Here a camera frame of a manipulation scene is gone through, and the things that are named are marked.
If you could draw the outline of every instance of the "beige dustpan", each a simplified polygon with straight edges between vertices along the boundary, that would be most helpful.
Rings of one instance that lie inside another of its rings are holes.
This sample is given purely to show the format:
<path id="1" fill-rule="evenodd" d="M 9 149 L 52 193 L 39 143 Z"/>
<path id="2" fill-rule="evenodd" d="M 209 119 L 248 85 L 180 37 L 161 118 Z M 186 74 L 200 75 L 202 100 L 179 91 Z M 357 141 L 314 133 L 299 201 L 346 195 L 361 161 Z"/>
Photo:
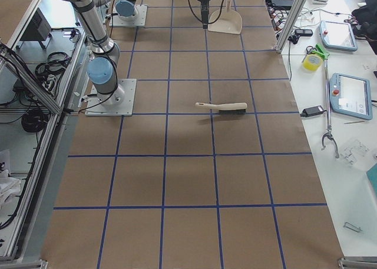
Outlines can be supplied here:
<path id="1" fill-rule="evenodd" d="M 213 24 L 208 24 L 208 30 L 211 32 L 225 32 L 227 34 L 241 34 L 242 18 L 241 15 L 234 10 L 230 9 L 230 2 L 226 0 L 226 10 L 221 13 L 220 18 Z M 219 16 L 220 10 L 212 13 L 209 22 L 213 22 Z"/>

